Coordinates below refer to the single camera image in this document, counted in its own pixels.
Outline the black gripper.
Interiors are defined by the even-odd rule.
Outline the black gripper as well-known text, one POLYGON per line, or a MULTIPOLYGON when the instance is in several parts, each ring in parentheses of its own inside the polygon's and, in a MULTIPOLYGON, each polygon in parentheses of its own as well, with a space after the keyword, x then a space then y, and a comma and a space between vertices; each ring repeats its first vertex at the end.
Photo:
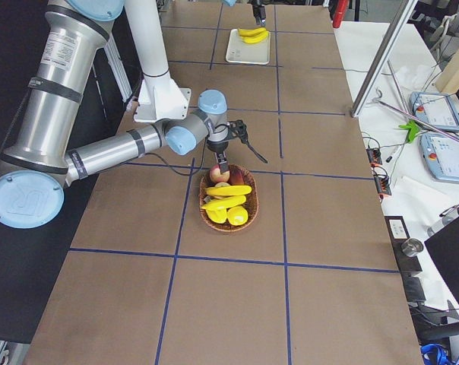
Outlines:
POLYGON ((228 160, 226 157, 226 149, 228 148, 229 142, 226 140, 222 141, 211 141, 207 140, 207 148, 214 152, 215 161, 219 165, 221 173, 228 173, 230 171, 228 160))
POLYGON ((255 20, 260 18, 260 25, 264 26, 266 24, 266 11, 264 9, 263 1, 262 0, 251 0, 250 4, 253 7, 253 15, 254 15, 255 20))

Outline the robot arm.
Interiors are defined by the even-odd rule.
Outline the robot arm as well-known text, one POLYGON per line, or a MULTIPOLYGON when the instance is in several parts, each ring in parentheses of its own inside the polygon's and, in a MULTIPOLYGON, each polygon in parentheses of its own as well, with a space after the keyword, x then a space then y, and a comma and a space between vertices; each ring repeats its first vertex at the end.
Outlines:
POLYGON ((40 66, 11 128, 12 146, 0 149, 0 223, 30 229, 49 223, 60 212, 65 189, 130 160, 169 147, 186 155, 197 146, 216 155, 229 169, 225 151, 230 123, 226 99, 206 90, 194 111, 189 89, 169 72, 157 4, 154 1, 50 1, 49 35, 40 66), (132 93, 112 40, 116 19, 125 15, 141 67, 136 120, 141 127, 116 134, 93 64, 104 50, 119 93, 132 93))

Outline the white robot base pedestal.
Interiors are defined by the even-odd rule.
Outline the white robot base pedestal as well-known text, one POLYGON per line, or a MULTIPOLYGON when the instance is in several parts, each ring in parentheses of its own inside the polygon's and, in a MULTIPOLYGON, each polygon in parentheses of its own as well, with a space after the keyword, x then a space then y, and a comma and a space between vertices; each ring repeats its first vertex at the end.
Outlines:
POLYGON ((157 3, 127 1, 125 12, 143 75, 135 121, 184 119, 191 91, 180 88, 169 72, 157 3))

